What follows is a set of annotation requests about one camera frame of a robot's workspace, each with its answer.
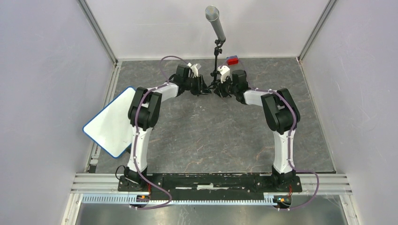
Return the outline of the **silver microphone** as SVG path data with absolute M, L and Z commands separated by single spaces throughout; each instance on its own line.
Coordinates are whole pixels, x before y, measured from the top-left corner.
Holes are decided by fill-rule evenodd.
M 220 22 L 220 12 L 218 8 L 214 5 L 209 5 L 205 9 L 205 17 L 206 19 L 210 22 L 217 39 L 214 41 L 215 43 L 215 48 L 214 48 L 214 70 L 211 73 L 211 76 L 213 78 L 211 84 L 209 85 L 210 89 L 214 89 L 216 86 L 216 80 L 217 80 L 217 62 L 218 62 L 218 56 L 219 54 L 222 53 L 222 46 L 226 41 L 226 37 Z

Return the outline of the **blue-framed whiteboard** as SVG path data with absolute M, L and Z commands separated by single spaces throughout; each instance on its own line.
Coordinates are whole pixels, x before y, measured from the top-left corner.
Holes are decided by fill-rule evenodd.
M 83 126 L 83 132 L 113 158 L 120 157 L 132 143 L 128 111 L 136 91 L 127 87 Z

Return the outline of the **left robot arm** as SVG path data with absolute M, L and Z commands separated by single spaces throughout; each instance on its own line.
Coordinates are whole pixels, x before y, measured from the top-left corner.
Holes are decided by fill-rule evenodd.
M 128 118 L 132 127 L 130 159 L 120 182 L 136 191 L 146 188 L 148 179 L 147 152 L 151 132 L 158 122 L 163 101 L 189 91 L 195 96 L 210 93 L 199 73 L 201 65 L 178 65 L 176 72 L 164 84 L 152 88 L 138 87 L 132 99 Z

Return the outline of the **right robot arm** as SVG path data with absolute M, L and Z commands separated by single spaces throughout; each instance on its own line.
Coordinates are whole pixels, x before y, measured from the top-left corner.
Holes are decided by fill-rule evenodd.
M 271 186 L 276 191 L 284 191 L 296 177 L 292 143 L 300 120 L 290 92 L 287 89 L 251 88 L 246 71 L 241 69 L 231 71 L 229 67 L 222 66 L 216 69 L 216 75 L 220 78 L 215 81 L 215 94 L 223 98 L 234 96 L 236 101 L 244 105 L 262 107 L 275 144 Z

